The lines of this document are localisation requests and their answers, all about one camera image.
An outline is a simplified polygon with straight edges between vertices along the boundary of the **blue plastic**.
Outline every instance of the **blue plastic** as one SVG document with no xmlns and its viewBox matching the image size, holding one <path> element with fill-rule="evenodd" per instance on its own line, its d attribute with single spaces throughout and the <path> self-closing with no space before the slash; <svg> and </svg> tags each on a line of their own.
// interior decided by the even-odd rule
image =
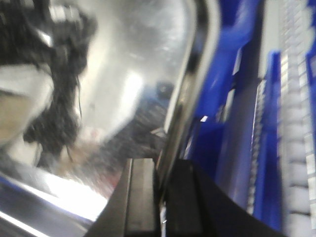
<svg viewBox="0 0 316 237">
<path fill-rule="evenodd" d="M 225 105 L 232 88 L 238 51 L 252 38 L 259 2 L 260 0 L 220 1 L 220 40 L 196 110 L 195 123 L 198 125 L 194 125 L 193 131 L 196 143 L 189 157 L 200 164 L 212 178 L 215 177 L 224 128 L 224 124 L 217 121 L 216 115 Z M 199 122 L 204 116 L 208 117 L 207 121 Z"/>
<path fill-rule="evenodd" d="M 207 75 L 196 116 L 214 120 L 232 87 L 238 50 L 252 37 L 260 0 L 222 0 L 222 29 L 217 51 Z"/>
<path fill-rule="evenodd" d="M 277 157 L 277 100 L 280 94 L 280 53 L 269 55 L 258 173 L 253 215 L 281 231 L 281 186 Z"/>
</svg>

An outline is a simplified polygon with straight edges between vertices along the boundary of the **curved metal edge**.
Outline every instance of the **curved metal edge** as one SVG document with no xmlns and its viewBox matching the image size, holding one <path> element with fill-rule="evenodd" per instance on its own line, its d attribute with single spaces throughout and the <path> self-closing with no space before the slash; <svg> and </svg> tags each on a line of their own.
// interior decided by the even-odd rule
<svg viewBox="0 0 316 237">
<path fill-rule="evenodd" d="M 219 39 L 221 20 L 218 1 L 196 0 L 196 4 L 205 6 L 203 10 L 205 10 L 207 19 L 205 26 L 201 25 L 202 22 L 198 22 L 197 25 L 197 31 L 201 30 L 201 28 L 205 31 L 203 53 L 199 57 L 194 70 L 192 72 L 187 71 L 181 83 L 180 93 L 169 127 L 166 147 L 157 163 L 161 202 L 163 201 L 174 162 L 183 155 L 193 114 Z"/>
</svg>

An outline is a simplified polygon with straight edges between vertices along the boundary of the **black object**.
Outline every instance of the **black object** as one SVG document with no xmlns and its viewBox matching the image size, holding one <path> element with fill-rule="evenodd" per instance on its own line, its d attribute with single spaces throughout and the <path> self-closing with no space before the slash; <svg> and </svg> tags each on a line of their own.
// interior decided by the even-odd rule
<svg viewBox="0 0 316 237">
<path fill-rule="evenodd" d="M 128 159 L 107 207 L 85 237 L 159 237 L 155 165 Z"/>
<path fill-rule="evenodd" d="M 194 174 L 190 162 L 177 160 L 166 192 L 166 231 L 168 237 L 202 237 Z"/>
<path fill-rule="evenodd" d="M 237 206 L 188 160 L 175 163 L 167 217 L 168 237 L 284 237 Z"/>
<path fill-rule="evenodd" d="M 159 237 L 155 166 L 128 159 L 107 207 L 85 237 Z M 284 237 L 237 206 L 189 160 L 177 160 L 166 193 L 167 237 Z"/>
</svg>

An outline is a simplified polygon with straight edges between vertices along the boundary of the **black plastic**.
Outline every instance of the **black plastic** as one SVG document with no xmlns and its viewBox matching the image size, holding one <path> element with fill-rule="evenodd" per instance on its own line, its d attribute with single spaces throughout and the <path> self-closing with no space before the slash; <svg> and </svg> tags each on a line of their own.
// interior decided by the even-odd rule
<svg viewBox="0 0 316 237">
<path fill-rule="evenodd" d="M 128 159 L 121 179 L 85 237 L 159 237 L 155 165 Z"/>
</svg>

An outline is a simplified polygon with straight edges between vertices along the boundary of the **shiny metal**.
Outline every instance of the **shiny metal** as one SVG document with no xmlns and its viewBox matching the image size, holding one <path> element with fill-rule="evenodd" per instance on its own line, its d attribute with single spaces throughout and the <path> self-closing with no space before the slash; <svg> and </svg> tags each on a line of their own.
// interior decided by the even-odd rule
<svg viewBox="0 0 316 237">
<path fill-rule="evenodd" d="M 38 147 L 17 137 L 0 156 L 0 174 L 4 185 L 16 186 L 68 213 L 94 221 L 111 196 L 123 161 L 148 154 L 135 138 L 152 134 L 164 138 L 163 128 L 169 127 L 171 119 L 168 145 L 158 167 L 161 183 L 167 181 L 176 153 L 185 142 L 220 22 L 215 0 L 205 1 L 206 28 L 197 25 L 196 5 L 190 0 L 78 0 L 77 4 L 95 15 L 98 24 L 87 68 L 80 75 L 76 106 L 82 119 L 78 139 L 69 154 L 64 149 L 51 163 L 50 174 L 33 167 Z M 196 70 L 186 73 L 198 27 L 206 35 L 203 52 L 199 52 Z M 158 97 L 161 83 L 175 87 L 171 103 Z M 135 136 L 142 123 L 150 123 L 151 130 Z M 157 154 L 161 151 L 160 146 L 155 149 Z M 27 221 L 3 206 L 0 212 L 4 219 L 15 215 L 15 223 Z M 46 221 L 27 226 L 36 230 Z M 58 236 L 46 233 L 45 228 L 41 233 Z"/>
<path fill-rule="evenodd" d="M 216 0 L 205 0 L 202 8 L 206 11 L 206 25 L 203 31 L 203 52 L 199 56 L 196 67 L 184 75 L 179 85 L 179 95 L 173 110 L 173 117 L 168 128 L 166 147 L 158 161 L 158 177 L 160 190 L 167 186 L 173 164 L 176 159 L 183 158 L 185 146 L 204 80 L 213 59 L 220 31 L 220 10 Z"/>
</svg>

